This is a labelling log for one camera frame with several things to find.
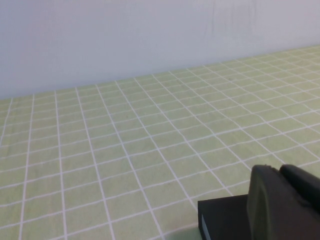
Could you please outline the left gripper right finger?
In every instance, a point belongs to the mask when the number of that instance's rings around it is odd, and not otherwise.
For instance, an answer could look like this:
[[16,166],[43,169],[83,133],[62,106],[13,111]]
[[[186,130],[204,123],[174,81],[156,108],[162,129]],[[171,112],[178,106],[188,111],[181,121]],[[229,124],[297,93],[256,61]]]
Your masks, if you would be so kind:
[[320,179],[292,164],[284,164],[279,172],[314,209],[320,208]]

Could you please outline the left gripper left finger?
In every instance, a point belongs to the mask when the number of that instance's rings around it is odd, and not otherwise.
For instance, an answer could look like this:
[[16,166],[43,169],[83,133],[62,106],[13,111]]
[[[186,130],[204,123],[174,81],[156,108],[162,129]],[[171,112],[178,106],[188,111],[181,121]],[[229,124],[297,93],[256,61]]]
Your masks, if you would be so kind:
[[253,240],[318,240],[320,209],[301,197],[280,170],[255,165],[247,215]]

